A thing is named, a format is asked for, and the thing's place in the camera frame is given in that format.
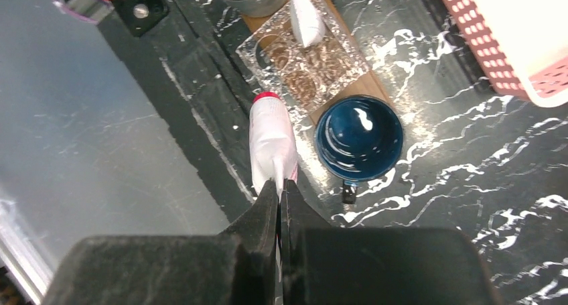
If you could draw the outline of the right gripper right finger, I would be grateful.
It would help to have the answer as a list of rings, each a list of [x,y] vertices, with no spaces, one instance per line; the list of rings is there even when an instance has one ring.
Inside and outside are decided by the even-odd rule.
[[[502,304],[461,231],[329,224],[286,181],[281,195],[285,304]]]

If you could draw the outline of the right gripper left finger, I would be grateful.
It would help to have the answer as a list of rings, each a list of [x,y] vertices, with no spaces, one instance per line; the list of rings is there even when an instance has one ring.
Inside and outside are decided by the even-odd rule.
[[[44,304],[273,304],[276,185],[216,235],[100,235],[71,248]]]

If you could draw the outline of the red capped toothpaste tube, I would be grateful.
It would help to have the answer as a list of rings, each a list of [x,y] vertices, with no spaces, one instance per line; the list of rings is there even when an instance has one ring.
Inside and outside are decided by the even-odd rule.
[[[295,281],[291,216],[297,187],[297,148],[287,107],[278,95],[257,95],[250,111],[249,144],[251,176],[257,199],[251,223],[257,230],[251,247],[255,271],[262,278],[263,295],[275,298],[275,276],[280,277],[282,302],[293,304]]]

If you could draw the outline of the dark blue mug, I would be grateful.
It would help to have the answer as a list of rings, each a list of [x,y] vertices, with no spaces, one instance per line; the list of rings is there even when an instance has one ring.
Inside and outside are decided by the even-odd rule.
[[[354,204],[359,184],[376,180],[398,162],[405,134],[395,111],[369,95],[352,95],[329,107],[315,126],[320,162],[342,180],[342,202]]]

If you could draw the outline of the clear packaged toothbrushes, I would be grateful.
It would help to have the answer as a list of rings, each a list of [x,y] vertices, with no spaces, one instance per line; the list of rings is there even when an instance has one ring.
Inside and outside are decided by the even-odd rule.
[[[303,48],[293,35],[286,4],[237,49],[260,86],[287,95],[294,106],[312,113],[332,100],[369,67],[324,0],[310,0],[324,22],[324,37]]]

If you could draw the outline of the brown wooden oval tray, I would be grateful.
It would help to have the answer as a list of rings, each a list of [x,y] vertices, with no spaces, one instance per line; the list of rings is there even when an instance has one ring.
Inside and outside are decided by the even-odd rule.
[[[357,44],[356,40],[352,36],[349,28],[345,24],[344,20],[342,19],[341,15],[339,14],[338,10],[333,5],[332,0],[324,0],[324,1],[330,6],[332,13],[337,18],[338,23],[344,28],[345,33],[350,38],[350,40],[352,41],[352,43],[354,44],[356,49],[359,51],[364,63],[366,63],[368,65],[369,70],[366,74],[362,75],[356,82],[353,82],[352,84],[350,84],[344,90],[339,92],[332,100],[330,100],[324,106],[320,107],[318,110],[316,110],[312,113],[304,111],[301,107],[294,106],[292,104],[292,102],[289,100],[289,97],[287,95],[283,96],[283,95],[280,95],[279,93],[276,93],[286,102],[290,116],[291,116],[293,122],[295,122],[295,123],[300,123],[300,122],[304,121],[306,118],[310,118],[312,122],[316,122],[319,119],[319,117],[322,115],[322,113],[327,108],[331,107],[332,104],[339,101],[340,99],[343,99],[345,97],[349,97],[349,96],[352,96],[352,95],[369,95],[369,96],[376,97],[376,98],[383,100],[383,101],[388,101],[388,95],[387,95],[386,91],[384,90],[383,86],[381,85],[376,74],[372,71],[371,65],[369,63],[367,63],[367,61],[365,60],[359,45]],[[253,17],[249,17],[249,16],[244,16],[243,19],[244,19],[244,22],[246,23],[246,26],[250,29],[251,33],[253,34],[270,17],[253,18]],[[258,80],[255,78],[254,75],[253,75],[253,80],[258,83]],[[271,91],[271,90],[265,90],[261,86],[260,86],[260,88],[263,91]]]

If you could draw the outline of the black capped toothpaste tube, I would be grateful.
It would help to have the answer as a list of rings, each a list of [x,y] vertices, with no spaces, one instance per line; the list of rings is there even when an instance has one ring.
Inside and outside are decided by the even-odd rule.
[[[290,21],[295,39],[303,48],[321,42],[326,34],[324,21],[310,0],[290,0]]]

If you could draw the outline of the pink plastic basket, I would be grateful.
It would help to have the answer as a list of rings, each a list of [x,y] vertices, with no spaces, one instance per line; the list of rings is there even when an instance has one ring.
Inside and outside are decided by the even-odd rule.
[[[500,95],[567,103],[567,0],[442,0]]]

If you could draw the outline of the aluminium frame rail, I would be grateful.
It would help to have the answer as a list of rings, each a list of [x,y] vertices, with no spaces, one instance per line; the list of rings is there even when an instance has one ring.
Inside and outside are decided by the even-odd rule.
[[[23,294],[32,303],[41,304],[53,270],[19,227],[1,223],[1,261],[7,265]]]

